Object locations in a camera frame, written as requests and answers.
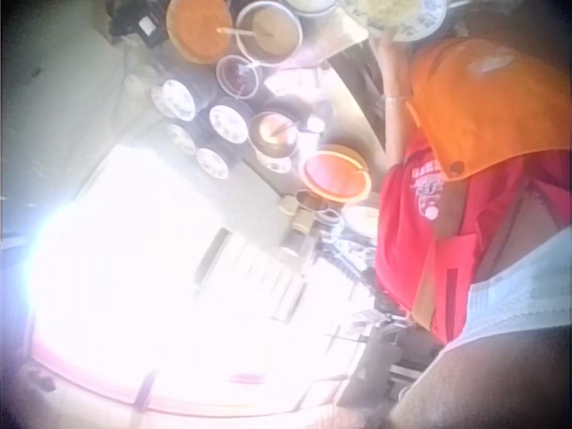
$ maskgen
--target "person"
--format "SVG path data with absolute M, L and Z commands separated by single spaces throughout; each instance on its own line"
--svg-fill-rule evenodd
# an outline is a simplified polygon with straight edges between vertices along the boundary
M 568 77 L 485 40 L 377 54 L 377 280 L 445 347 L 366 427 L 570 427 Z

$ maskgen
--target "button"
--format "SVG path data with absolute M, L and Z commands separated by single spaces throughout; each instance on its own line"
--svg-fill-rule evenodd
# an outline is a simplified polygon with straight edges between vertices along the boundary
M 458 177 L 465 171 L 465 163 L 462 161 L 455 161 L 450 165 L 449 171 L 451 176 Z

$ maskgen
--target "plate of food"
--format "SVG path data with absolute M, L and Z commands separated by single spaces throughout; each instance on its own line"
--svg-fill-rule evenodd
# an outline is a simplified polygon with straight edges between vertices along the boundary
M 412 42 L 433 34 L 447 13 L 447 0 L 340 0 L 340 5 L 374 34 L 396 27 L 397 42 Z

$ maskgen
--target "black object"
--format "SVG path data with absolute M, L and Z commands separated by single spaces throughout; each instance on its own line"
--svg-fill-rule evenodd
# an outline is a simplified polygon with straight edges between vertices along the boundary
M 145 45 L 153 48 L 169 38 L 166 15 L 171 0 L 124 0 L 107 2 L 111 16 L 109 34 L 120 37 L 138 34 Z

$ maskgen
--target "bright light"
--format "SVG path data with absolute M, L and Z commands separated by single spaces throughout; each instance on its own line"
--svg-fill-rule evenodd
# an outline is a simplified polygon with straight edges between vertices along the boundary
M 139 387 L 188 317 L 220 216 L 152 152 L 118 147 L 46 226 L 29 272 L 35 334 L 113 385 Z

